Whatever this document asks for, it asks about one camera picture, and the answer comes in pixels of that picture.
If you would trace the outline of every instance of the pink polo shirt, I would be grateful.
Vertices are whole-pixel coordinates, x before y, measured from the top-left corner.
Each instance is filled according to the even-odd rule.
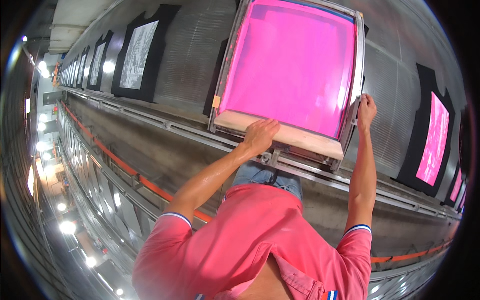
[[[335,249],[302,217],[291,193],[262,184],[230,188],[195,234],[187,218],[161,215],[140,250],[132,283],[142,300],[235,299],[270,253],[294,299],[365,299],[371,230],[356,225]]]

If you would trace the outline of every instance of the floor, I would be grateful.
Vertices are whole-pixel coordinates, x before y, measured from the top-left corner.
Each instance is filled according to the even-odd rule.
[[[113,153],[170,194],[202,168],[225,155],[221,150],[157,127],[99,110],[81,98],[69,96],[69,103],[82,124],[91,126],[92,133],[109,145]],[[234,174],[201,207],[203,212],[215,215],[233,177]],[[302,188],[305,219],[335,247],[342,237],[348,215],[348,193],[304,179]],[[426,250],[452,238],[457,226],[458,222],[376,203],[372,220],[372,256]]]

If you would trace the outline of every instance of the left hand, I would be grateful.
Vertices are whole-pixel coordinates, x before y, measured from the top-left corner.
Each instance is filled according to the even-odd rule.
[[[247,153],[248,159],[262,154],[272,145],[274,135],[280,130],[277,120],[258,120],[247,127],[245,140],[239,144]]]

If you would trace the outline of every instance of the screen printing frame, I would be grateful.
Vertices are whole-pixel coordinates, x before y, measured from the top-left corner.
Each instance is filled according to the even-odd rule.
[[[353,129],[356,125],[355,119],[357,116],[357,110],[360,102],[360,95],[362,90],[363,82],[363,66],[364,66],[364,50],[365,50],[365,34],[364,34],[364,23],[363,23],[363,14],[359,11],[355,11],[344,6],[327,2],[324,0],[293,0],[295,3],[305,3],[305,4],[315,4],[319,7],[324,7],[329,10],[333,10],[337,13],[348,15],[353,18],[356,34],[355,34],[355,50],[353,58],[353,68],[352,68],[352,78],[350,83],[350,89],[347,96],[347,105],[345,107],[346,111],[344,113],[344,118],[340,124],[340,132],[338,139],[334,139],[340,142],[343,153],[347,151],[348,145],[350,143]],[[218,77],[214,100],[212,103],[212,109],[210,111],[210,118],[208,123],[208,130],[215,133],[225,132],[237,137],[244,137],[244,132],[239,132],[233,129],[226,127],[221,127],[215,125],[215,118],[217,117],[218,107],[220,106],[221,98],[225,92],[225,87],[227,85],[227,76],[230,72],[230,65],[232,62],[233,54],[237,47],[237,37],[240,33],[241,24],[247,15],[247,12],[252,4],[252,0],[241,0],[237,14],[233,22],[232,30],[230,31],[230,36],[227,43],[227,51],[223,57],[223,63],[220,69],[220,75]],[[283,143],[275,142],[272,144],[273,148],[280,149],[286,153],[289,153],[293,156],[299,156],[301,158],[306,158],[314,162],[323,163],[330,166],[331,170],[338,170],[340,168],[341,160],[334,159],[325,155],[317,154],[305,149],[294,147],[291,145],[286,145]]]

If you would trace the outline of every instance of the striped sleeve cuff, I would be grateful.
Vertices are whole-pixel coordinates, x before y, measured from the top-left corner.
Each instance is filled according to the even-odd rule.
[[[365,225],[365,224],[358,224],[358,225],[355,225],[353,227],[351,227],[349,230],[347,230],[343,236],[346,236],[347,234],[351,233],[352,231],[354,230],[357,230],[357,229],[365,229],[367,230],[370,234],[372,234],[372,230],[370,229],[370,227],[368,225]]]
[[[161,214],[158,218],[160,219],[163,216],[176,216],[176,217],[184,220],[185,222],[187,222],[188,226],[190,226],[190,228],[192,228],[192,224],[190,223],[190,221],[184,215],[181,215],[179,213],[169,212],[169,213]]]

